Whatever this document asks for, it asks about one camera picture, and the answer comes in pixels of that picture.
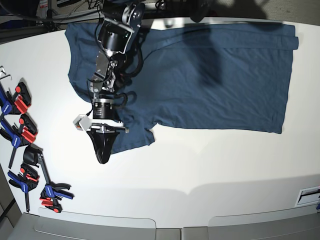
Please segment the top blue red bar clamp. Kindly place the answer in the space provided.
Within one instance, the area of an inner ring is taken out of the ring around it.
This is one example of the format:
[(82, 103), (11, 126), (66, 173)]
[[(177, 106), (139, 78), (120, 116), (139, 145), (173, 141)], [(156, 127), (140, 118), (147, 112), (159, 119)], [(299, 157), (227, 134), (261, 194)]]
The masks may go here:
[(25, 114), (31, 106), (32, 98), (24, 82), (19, 82), (15, 87), (13, 95), (9, 91), (5, 92), (2, 85), (0, 86), (0, 120), (2, 121), (7, 115)]

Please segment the metal hex key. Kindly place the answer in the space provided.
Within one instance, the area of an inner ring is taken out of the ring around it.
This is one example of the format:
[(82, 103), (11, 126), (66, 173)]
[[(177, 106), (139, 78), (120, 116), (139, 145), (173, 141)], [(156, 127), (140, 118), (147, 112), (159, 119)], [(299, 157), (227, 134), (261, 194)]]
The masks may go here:
[(0, 66), (0, 80), (3, 79), (10, 79), (12, 80), (12, 76), (9, 73), (6, 73), (5, 68), (1, 65)]

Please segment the grey left chair back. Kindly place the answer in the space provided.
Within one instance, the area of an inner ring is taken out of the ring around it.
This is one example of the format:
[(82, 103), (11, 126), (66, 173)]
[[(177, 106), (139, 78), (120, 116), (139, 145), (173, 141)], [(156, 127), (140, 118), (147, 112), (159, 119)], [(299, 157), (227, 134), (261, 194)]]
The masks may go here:
[(95, 225), (24, 213), (9, 240), (180, 240), (179, 229)]

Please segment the dark blue T-shirt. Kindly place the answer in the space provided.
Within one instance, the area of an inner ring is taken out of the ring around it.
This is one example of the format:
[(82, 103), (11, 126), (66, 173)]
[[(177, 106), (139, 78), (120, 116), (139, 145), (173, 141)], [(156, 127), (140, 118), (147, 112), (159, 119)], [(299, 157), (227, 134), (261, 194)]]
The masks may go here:
[[(74, 91), (91, 103), (87, 80), (99, 52), (94, 23), (72, 23), (65, 32)], [(139, 73), (125, 80), (117, 110), (129, 133), (120, 132), (112, 154), (152, 144), (152, 128), (248, 130), (281, 134), (299, 47), (288, 24), (233, 23), (166, 30), (142, 28)], [(138, 66), (137, 49), (126, 52), (125, 73)]]

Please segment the white slotted label plate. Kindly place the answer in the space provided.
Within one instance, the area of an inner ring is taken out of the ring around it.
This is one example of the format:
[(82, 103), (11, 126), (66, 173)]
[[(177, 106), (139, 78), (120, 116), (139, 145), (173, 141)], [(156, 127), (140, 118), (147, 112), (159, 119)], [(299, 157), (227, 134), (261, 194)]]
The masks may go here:
[(304, 207), (320, 203), (320, 187), (304, 188), (299, 191), (295, 207)]

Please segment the bottom blue red bar clamp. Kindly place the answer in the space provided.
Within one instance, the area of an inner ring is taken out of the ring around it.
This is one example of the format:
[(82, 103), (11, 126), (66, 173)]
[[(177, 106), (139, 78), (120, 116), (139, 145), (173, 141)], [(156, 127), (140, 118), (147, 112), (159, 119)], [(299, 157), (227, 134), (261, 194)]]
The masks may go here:
[(49, 172), (47, 170), (44, 156), (42, 153), (38, 153), (38, 163), (41, 165), (43, 176), (45, 179), (45, 186), (40, 194), (41, 205), (54, 211), (55, 213), (61, 213), (63, 208), (60, 201), (63, 198), (72, 200), (74, 195), (67, 190), (70, 190), (71, 186), (66, 183), (54, 183), (51, 181)]

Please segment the grey chair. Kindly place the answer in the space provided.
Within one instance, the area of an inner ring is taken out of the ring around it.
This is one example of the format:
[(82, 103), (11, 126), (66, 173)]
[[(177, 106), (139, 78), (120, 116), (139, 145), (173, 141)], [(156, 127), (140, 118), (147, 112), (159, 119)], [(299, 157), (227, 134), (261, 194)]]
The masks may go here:
[(95, 225), (24, 213), (9, 240), (180, 240), (179, 229)]
[(207, 226), (184, 227), (183, 240), (318, 240), (314, 205), (253, 214), (216, 216)]

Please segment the grey right chair back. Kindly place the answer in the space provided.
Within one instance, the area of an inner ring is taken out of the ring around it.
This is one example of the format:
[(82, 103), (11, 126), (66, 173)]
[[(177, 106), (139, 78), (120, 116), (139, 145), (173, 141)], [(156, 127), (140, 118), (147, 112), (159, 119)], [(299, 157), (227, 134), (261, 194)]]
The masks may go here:
[(253, 214), (216, 216), (207, 226), (184, 227), (183, 240), (318, 240), (314, 205)]

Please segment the blue red bar clamp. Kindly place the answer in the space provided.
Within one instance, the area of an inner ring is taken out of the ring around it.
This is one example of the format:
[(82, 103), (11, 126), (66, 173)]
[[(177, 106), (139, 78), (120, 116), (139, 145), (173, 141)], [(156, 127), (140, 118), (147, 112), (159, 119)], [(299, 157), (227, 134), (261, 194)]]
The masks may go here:
[(40, 176), (38, 172), (33, 169), (30, 165), (22, 163), (20, 165), (20, 173), (14, 174), (12, 171), (8, 171), (7, 175), (9, 176), (9, 184), (15, 188), (21, 189), (24, 193), (25, 198), (25, 208), (26, 212), (30, 212), (30, 200), (29, 192), (34, 190), (39, 183)]
[(26, 113), (19, 118), (19, 128), (15, 125), (10, 125), (5, 118), (1, 120), (0, 124), (2, 126), (0, 135), (10, 141), (13, 147), (8, 164), (8, 168), (11, 169), (17, 149), (32, 144), (36, 140), (38, 129), (34, 121)]
[(9, 91), (5, 92), (2, 85), (0, 86), (0, 120), (2, 121), (7, 115), (25, 114), (31, 106), (32, 98), (24, 82), (19, 82), (15, 87), (13, 95)]
[(49, 172), (47, 170), (44, 156), (42, 153), (38, 153), (38, 163), (41, 165), (43, 176), (45, 179), (45, 186), (40, 194), (41, 205), (54, 211), (55, 213), (61, 213), (63, 208), (60, 201), (63, 198), (72, 200), (74, 195), (67, 190), (70, 190), (71, 186), (66, 183), (54, 183), (51, 181)]

